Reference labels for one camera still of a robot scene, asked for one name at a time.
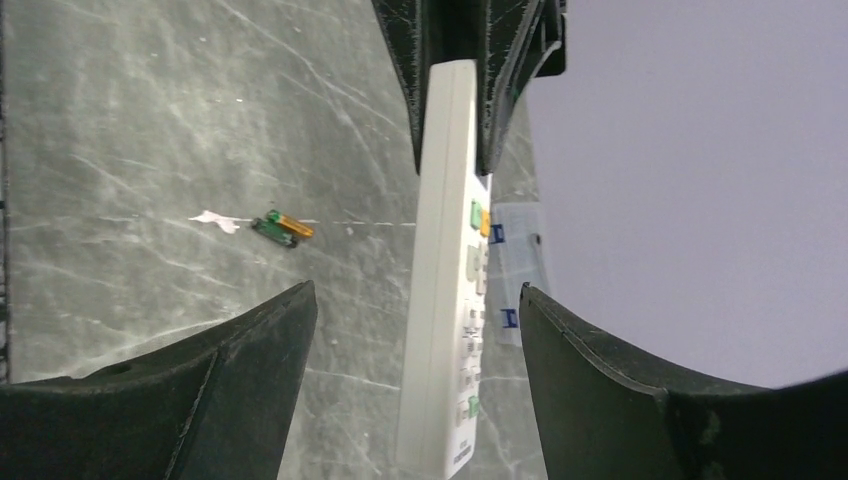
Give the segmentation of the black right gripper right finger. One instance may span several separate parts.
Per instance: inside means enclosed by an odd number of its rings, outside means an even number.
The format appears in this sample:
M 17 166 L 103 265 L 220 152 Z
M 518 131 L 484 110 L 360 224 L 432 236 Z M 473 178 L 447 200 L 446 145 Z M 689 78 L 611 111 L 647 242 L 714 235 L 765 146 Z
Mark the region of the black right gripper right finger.
M 519 319 L 551 479 L 843 479 L 847 376 L 769 389 L 706 375 L 524 285 Z

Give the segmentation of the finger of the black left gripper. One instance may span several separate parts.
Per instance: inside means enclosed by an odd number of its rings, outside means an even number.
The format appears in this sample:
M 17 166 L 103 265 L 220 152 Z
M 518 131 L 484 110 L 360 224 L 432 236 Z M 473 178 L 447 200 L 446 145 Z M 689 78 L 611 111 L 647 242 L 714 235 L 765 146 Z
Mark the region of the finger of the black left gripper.
M 374 0 L 372 6 L 405 98 L 415 170 L 419 173 L 428 82 L 428 7 L 422 0 Z
M 567 65 L 565 1 L 484 1 L 479 14 L 476 68 L 479 175 L 493 173 L 513 111 L 537 77 Z

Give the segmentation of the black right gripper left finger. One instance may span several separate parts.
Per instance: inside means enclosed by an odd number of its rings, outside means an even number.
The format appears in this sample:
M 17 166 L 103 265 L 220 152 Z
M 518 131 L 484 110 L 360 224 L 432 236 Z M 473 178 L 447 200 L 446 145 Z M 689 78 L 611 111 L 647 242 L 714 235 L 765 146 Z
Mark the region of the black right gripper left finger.
M 317 320 L 299 283 L 82 378 L 1 389 L 5 479 L 273 479 Z

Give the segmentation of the white remote control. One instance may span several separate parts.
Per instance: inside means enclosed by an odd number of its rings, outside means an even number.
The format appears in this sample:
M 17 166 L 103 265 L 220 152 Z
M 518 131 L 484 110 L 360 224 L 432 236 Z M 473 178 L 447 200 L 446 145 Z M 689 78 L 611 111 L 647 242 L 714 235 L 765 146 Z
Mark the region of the white remote control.
M 397 464 L 433 479 L 471 460 L 480 414 L 491 178 L 476 116 L 475 62 L 433 66 L 396 436 Z

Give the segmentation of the gold green AAA battery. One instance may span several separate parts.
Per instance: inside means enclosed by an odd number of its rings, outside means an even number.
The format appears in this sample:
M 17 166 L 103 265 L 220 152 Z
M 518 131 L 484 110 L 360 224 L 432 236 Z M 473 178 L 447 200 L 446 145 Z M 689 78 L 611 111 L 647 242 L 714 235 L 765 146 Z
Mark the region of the gold green AAA battery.
M 298 238 L 311 239 L 314 236 L 314 229 L 312 227 L 277 210 L 269 210 L 266 213 L 266 219 Z

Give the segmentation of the dark green AAA battery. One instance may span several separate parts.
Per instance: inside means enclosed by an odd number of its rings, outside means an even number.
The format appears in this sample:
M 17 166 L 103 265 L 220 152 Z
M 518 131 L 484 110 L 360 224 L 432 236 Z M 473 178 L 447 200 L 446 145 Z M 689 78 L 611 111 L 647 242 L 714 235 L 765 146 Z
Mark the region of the dark green AAA battery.
M 258 234 L 283 247 L 293 249 L 299 245 L 299 239 L 295 234 L 273 221 L 263 218 L 254 218 L 251 222 L 251 228 Z

